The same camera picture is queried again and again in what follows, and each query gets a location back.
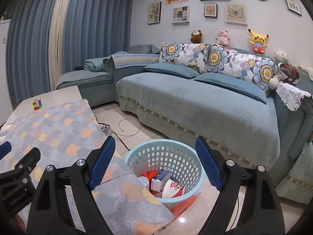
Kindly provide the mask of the red paper cup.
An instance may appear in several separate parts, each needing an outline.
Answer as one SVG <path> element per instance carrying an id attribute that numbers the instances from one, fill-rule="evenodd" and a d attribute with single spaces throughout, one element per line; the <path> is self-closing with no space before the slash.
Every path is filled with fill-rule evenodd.
<path id="1" fill-rule="evenodd" d="M 185 187 L 171 179 L 169 179 L 162 192 L 162 198 L 176 198 L 183 196 Z"/>

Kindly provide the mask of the red plastic bag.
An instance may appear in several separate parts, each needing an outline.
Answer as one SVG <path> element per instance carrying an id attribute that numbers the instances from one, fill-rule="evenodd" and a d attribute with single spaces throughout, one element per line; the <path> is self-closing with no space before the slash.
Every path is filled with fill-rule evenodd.
<path id="1" fill-rule="evenodd" d="M 156 170 L 150 170 L 146 173 L 140 174 L 140 177 L 146 177 L 149 180 L 149 182 L 151 182 L 151 180 L 157 175 L 158 175 L 158 172 Z"/>

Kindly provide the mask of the blue white milk carton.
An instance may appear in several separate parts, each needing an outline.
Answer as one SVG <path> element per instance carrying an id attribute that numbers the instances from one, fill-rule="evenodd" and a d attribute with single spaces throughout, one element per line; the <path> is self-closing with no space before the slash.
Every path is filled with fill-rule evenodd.
<path id="1" fill-rule="evenodd" d="M 162 168 L 159 173 L 154 178 L 152 178 L 150 189 L 155 192 L 161 192 L 170 177 L 171 168 Z"/>

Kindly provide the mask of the white refrigerator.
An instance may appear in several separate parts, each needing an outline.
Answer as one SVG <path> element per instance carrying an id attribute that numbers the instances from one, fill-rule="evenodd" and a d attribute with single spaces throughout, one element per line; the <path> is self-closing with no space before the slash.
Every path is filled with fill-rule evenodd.
<path id="1" fill-rule="evenodd" d="M 7 38 L 10 29 L 10 20 L 3 20 L 0 24 L 0 123 L 1 126 L 13 112 L 12 102 L 7 80 Z"/>

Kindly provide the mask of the rubiks cube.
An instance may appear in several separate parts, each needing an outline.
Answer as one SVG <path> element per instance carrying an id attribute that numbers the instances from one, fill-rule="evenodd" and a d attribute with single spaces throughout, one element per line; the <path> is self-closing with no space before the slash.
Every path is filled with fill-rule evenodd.
<path id="1" fill-rule="evenodd" d="M 32 107 L 34 110 L 39 110 L 42 108 L 42 102 L 41 99 L 36 99 L 34 101 L 32 101 Z"/>

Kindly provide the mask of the patterned scale tablecloth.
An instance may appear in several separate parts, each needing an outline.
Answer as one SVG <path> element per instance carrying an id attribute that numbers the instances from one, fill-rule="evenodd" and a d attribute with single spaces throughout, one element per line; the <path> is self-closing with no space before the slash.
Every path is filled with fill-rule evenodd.
<path id="1" fill-rule="evenodd" d="M 37 185 L 48 165 L 68 167 L 105 142 L 87 102 L 68 102 L 14 119 L 1 130 L 1 141 L 12 144 L 1 160 L 1 172 L 12 170 L 33 147 L 41 158 L 31 173 Z M 114 234 L 153 234 L 173 220 L 173 214 L 139 181 L 115 153 L 92 195 Z"/>

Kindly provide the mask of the teal sectional sofa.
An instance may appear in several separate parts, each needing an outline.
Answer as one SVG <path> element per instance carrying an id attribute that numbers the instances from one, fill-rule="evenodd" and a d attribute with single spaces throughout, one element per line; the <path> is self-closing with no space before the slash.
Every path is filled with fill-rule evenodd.
<path id="1" fill-rule="evenodd" d="M 154 45 L 130 46 L 106 57 L 104 72 L 83 65 L 62 74 L 57 89 L 77 86 L 94 107 L 116 101 L 122 111 L 170 139 L 194 146 L 203 136 L 224 156 L 252 168 L 263 165 L 280 197 L 308 204 L 312 200 L 312 101 L 290 111 L 276 90 L 267 104 L 207 83 L 144 70 L 116 69 L 114 54 L 158 54 Z M 312 94 L 312 81 L 292 71 L 295 87 Z"/>

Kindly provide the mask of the light blue laundry basket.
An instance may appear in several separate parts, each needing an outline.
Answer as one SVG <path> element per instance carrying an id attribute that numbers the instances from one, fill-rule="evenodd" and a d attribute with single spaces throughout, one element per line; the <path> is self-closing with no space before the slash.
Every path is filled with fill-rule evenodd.
<path id="1" fill-rule="evenodd" d="M 198 192 L 204 182 L 205 172 L 196 151 L 181 142 L 170 139 L 154 139 L 132 148 L 124 161 L 135 175 L 151 170 L 171 169 L 173 181 L 185 187 L 185 193 L 175 198 L 159 201 L 171 209 Z"/>

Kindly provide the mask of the folded teal blanket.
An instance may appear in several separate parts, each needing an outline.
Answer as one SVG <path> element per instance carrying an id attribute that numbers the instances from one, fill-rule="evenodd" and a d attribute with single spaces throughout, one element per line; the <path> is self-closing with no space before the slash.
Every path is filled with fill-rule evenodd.
<path id="1" fill-rule="evenodd" d="M 90 72 L 104 72 L 105 71 L 105 58 L 91 58 L 84 62 L 84 69 Z"/>

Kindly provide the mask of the right blue flat pillow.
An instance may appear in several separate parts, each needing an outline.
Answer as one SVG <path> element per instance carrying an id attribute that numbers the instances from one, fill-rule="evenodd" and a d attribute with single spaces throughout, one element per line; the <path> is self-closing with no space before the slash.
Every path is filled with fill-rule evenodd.
<path id="1" fill-rule="evenodd" d="M 237 92 L 254 100 L 267 104 L 265 92 L 249 82 L 235 79 L 218 73 L 205 73 L 194 78 L 197 82 L 207 83 L 233 92 Z"/>

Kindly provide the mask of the white bear plush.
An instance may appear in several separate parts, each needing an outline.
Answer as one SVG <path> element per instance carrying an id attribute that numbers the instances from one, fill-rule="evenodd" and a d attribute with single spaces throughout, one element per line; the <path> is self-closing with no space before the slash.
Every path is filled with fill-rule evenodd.
<path id="1" fill-rule="evenodd" d="M 281 81 L 283 81 L 283 76 L 280 71 L 280 65 L 290 63 L 290 58 L 288 54 L 278 48 L 274 48 L 275 57 L 275 69 L 274 76 L 269 81 L 269 87 L 271 90 L 276 90 L 277 86 Z"/>

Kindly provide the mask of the left blue flat pillow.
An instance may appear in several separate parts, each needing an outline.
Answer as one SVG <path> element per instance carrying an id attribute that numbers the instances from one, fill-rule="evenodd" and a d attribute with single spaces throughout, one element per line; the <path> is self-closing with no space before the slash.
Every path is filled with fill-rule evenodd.
<path id="1" fill-rule="evenodd" d="M 144 67 L 144 70 L 152 73 L 163 73 L 168 75 L 179 76 L 185 79 L 193 79 L 200 74 L 195 70 L 181 65 L 156 63 Z"/>

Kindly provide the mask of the pink pig plush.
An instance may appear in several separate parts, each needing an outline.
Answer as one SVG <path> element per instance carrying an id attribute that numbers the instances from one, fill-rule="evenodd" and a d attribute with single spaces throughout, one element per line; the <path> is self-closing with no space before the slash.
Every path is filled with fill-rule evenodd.
<path id="1" fill-rule="evenodd" d="M 218 32 L 218 36 L 215 38 L 218 45 L 225 47 L 229 46 L 231 38 L 229 37 L 229 32 L 226 29 L 222 29 Z"/>

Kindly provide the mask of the butterfly picture frame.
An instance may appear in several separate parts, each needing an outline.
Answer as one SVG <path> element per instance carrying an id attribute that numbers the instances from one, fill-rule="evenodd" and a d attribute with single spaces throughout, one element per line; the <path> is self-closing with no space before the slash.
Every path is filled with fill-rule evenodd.
<path id="1" fill-rule="evenodd" d="M 246 5 L 244 4 L 226 4 L 226 22 L 234 24 L 247 25 Z"/>

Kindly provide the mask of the small right picture frame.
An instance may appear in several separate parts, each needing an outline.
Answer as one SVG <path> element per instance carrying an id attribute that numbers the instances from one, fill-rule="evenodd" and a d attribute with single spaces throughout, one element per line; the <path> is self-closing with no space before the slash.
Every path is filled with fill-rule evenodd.
<path id="1" fill-rule="evenodd" d="M 287 6 L 288 6 L 288 9 L 290 11 L 293 11 L 296 14 L 299 14 L 300 16 L 302 16 L 301 9 L 300 9 L 298 3 L 296 3 L 296 2 L 294 2 L 292 0 L 286 0 L 286 3 L 287 3 Z"/>

